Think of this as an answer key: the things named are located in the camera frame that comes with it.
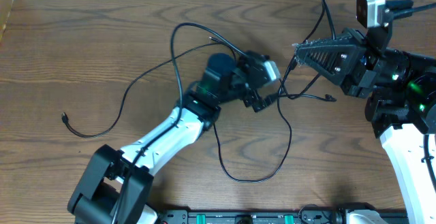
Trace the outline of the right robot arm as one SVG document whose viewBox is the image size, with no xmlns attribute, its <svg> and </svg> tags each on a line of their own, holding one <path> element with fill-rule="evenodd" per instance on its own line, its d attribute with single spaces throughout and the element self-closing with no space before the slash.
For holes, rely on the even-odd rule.
<svg viewBox="0 0 436 224">
<path fill-rule="evenodd" d="M 410 223 L 435 222 L 435 60 L 391 49 L 393 22 L 418 12 L 412 0 L 356 0 L 367 30 L 346 28 L 296 46 L 307 65 L 344 94 L 365 99 L 365 117 L 394 168 Z"/>
</svg>

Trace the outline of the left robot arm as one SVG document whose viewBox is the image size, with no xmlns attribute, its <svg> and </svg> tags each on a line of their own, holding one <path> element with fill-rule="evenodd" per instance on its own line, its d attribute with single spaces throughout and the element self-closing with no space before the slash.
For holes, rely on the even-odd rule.
<svg viewBox="0 0 436 224">
<path fill-rule="evenodd" d="M 148 204 L 158 171 L 216 122 L 220 104 L 239 99 L 256 112 L 269 103 L 257 90 L 280 77 L 268 56 L 248 51 L 238 60 L 212 54 L 169 117 L 138 141 L 115 150 L 105 144 L 92 155 L 67 204 L 76 223 L 156 223 Z"/>
</svg>

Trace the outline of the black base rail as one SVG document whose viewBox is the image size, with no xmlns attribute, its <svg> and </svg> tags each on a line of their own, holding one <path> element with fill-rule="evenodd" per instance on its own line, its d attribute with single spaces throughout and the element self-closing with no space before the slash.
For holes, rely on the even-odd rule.
<svg viewBox="0 0 436 224">
<path fill-rule="evenodd" d="M 307 204 L 298 210 L 284 211 L 220 211 L 162 210 L 149 221 L 154 224 L 346 224 L 408 223 L 405 212 L 377 211 L 368 203 L 351 203 L 337 208 Z"/>
</svg>

